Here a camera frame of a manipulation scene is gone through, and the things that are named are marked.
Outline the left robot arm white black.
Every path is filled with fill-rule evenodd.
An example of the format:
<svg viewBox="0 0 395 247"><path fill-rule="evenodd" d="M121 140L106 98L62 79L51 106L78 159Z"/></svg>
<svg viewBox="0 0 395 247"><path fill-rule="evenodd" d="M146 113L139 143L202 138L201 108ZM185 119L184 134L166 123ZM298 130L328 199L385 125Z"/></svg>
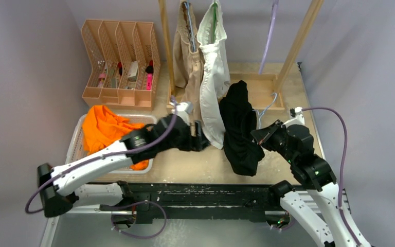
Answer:
<svg viewBox="0 0 395 247"><path fill-rule="evenodd" d="M44 216L63 215L74 207L89 205L116 206L127 210L133 197L122 182L95 185L91 182L109 172L151 160L169 149L200 152L210 145L199 121L191 132L188 121L169 114L157 123L133 130L108 147L78 161L62 166L48 163L37 168L38 190Z"/></svg>

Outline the white plastic perforated basket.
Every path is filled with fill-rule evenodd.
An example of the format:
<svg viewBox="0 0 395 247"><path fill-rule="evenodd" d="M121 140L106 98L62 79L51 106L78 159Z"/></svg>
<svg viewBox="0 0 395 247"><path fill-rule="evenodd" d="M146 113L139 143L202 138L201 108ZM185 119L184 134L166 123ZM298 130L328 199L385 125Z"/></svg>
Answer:
<svg viewBox="0 0 395 247"><path fill-rule="evenodd" d="M121 117L130 120L130 123L143 123L143 124L155 124L157 118L150 114L126 114L119 113ZM86 114L82 115L75 127L73 136L66 155L66 164L77 161L87 156L87 152L84 150L84 133L82 130L82 124L85 120ZM118 170L110 172L110 174L145 174L149 172L153 165L153 159L149 160L148 166L144 170L133 170L130 167L123 167Z"/></svg>

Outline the white shorts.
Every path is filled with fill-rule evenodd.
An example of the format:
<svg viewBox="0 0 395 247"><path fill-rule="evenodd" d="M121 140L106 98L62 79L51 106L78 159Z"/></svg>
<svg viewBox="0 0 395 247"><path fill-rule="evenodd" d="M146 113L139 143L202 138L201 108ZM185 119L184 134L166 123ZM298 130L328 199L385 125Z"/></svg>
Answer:
<svg viewBox="0 0 395 247"><path fill-rule="evenodd" d="M225 47L227 34L223 25L223 12L220 1L216 3L218 8L215 42L210 41L211 5L202 18L196 37L204 58L203 79L200 87L203 130L210 143L217 149L222 149L225 128L220 115L219 99L230 87L230 72Z"/></svg>

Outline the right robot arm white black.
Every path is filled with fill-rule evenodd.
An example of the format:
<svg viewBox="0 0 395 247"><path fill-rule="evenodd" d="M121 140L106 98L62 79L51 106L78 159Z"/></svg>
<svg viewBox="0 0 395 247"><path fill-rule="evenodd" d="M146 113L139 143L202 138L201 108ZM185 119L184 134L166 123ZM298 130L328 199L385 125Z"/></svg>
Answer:
<svg viewBox="0 0 395 247"><path fill-rule="evenodd" d="M287 211L317 246L371 245L339 198L335 174L328 162L315 154L314 138L306 126L285 125L277 120L266 128L253 130L251 135L258 145L277 152L289 163L294 178L321 214L314 212L288 181L271 187L268 202L272 208Z"/></svg>

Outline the light blue hanger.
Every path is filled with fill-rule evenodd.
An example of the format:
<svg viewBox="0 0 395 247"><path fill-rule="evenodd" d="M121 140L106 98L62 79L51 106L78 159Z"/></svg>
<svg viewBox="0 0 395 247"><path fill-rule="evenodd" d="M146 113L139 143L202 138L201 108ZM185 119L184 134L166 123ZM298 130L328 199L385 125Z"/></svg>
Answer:
<svg viewBox="0 0 395 247"><path fill-rule="evenodd" d="M270 109L270 107L272 107L272 106L275 104L276 99L277 99L277 97L278 97L278 94L277 94L276 92L273 92L273 93L272 93L272 96L273 96L272 102L271 102L266 108L264 108L262 111L257 110L257 109L253 109L253 111L254 111L254 112L256 113L256 115L257 115L257 127L258 127L258 129L261 129L261 126L262 126L262 118L263 118L263 116L265 115L265 113Z"/></svg>

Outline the lilac plastic hanger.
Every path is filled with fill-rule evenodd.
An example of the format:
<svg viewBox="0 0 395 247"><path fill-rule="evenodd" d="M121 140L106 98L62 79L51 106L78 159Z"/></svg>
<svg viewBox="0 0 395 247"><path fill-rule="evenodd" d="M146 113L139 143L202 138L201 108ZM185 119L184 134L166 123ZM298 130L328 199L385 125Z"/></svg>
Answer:
<svg viewBox="0 0 395 247"><path fill-rule="evenodd" d="M264 67L265 67L265 63L266 63L266 58L271 46L271 42L272 42L272 36L273 36L273 32L274 32L274 28L275 28L275 22L276 22L276 15L277 15L277 11L278 11L278 6L279 6L279 0L274 0L273 4L272 4L272 11L271 11L271 19L270 19L270 24L269 24L269 29L268 29L268 34L267 34L267 38L266 38L266 44L265 44L265 48L264 48L264 52L262 55L262 59L261 59L261 63L260 63L260 68L259 68L259 75L261 75L263 73Z"/></svg>

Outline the orange shorts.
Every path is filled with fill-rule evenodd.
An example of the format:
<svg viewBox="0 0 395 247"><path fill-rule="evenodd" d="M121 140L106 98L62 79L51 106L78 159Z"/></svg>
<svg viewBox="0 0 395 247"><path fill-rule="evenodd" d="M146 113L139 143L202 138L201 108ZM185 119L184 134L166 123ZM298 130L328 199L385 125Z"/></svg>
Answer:
<svg viewBox="0 0 395 247"><path fill-rule="evenodd" d="M127 117L118 116L104 105L95 105L89 109L82 123L84 151L87 155L94 154L145 125L144 122L131 122Z"/></svg>

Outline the green hanger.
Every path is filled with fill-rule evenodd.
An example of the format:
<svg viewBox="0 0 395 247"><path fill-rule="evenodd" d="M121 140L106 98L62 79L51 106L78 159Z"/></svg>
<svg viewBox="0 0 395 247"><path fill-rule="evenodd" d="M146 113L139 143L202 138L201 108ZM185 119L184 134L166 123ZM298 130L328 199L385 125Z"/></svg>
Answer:
<svg viewBox="0 0 395 247"><path fill-rule="evenodd" d="M217 3L213 1L211 5L211 13L212 13L212 20L211 20L211 30L210 30L210 41L214 43L216 40L216 26L217 26Z"/></svg>

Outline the black shorts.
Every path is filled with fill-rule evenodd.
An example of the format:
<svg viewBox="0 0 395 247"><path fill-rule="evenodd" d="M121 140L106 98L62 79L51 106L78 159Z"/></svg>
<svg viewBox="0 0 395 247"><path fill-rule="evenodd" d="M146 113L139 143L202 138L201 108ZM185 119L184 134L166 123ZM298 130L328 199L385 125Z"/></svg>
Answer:
<svg viewBox="0 0 395 247"><path fill-rule="evenodd" d="M219 102L225 133L223 150L233 172L253 177L264 151L254 142L251 131L257 127L257 115L248 100L247 83L232 84Z"/></svg>

